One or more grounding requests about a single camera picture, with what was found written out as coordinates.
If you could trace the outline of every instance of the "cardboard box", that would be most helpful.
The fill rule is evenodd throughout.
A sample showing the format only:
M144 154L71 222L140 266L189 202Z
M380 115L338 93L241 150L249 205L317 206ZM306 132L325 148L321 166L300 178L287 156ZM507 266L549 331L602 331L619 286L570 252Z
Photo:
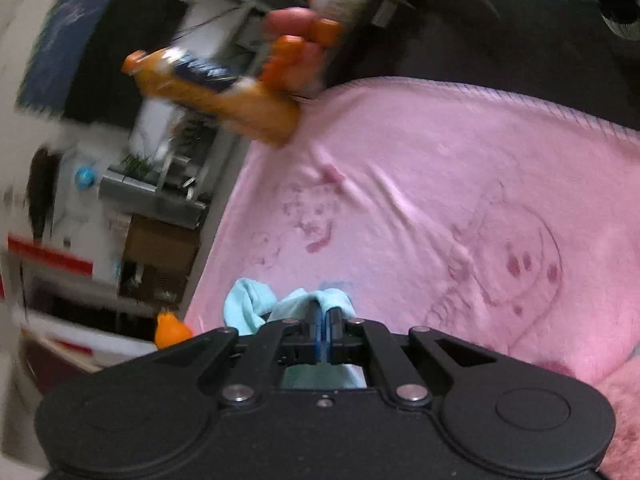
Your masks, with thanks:
M178 308L199 247L198 231L134 216L122 257L120 295Z

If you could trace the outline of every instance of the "pink towel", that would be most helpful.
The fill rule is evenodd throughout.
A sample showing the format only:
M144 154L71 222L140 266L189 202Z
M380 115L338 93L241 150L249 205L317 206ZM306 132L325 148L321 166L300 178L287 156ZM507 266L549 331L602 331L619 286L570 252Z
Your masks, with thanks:
M616 433L602 469L611 479L638 480L640 468L640 358L615 371L598 389L616 411Z
M307 105L289 146L252 145L187 322L220 325L241 276L279 296L336 286L395 332L428 324L593 384L640 340L639 243L635 132L363 80Z

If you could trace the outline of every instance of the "black wire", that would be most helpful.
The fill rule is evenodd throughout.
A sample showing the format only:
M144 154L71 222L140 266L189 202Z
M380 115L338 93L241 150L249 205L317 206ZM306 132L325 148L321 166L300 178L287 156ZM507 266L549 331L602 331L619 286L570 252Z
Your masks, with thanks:
M24 308L24 320L29 322L29 311L27 309L27 294L24 291L24 270L22 268L22 259L20 259L20 288L22 289L22 307Z
M174 36L174 41L181 40L186 35L191 34L197 28L204 27L204 25L209 25L209 23L215 22L217 19L222 18L222 16L226 16L228 13L232 12L233 10L238 10L239 8L240 6L231 7L230 9L223 10L219 14L213 16L212 18L209 18L206 22L198 23L197 25L191 25L191 27L187 27L187 28L184 28L183 30L179 30L178 32L176 32L176 34L180 34L180 36Z

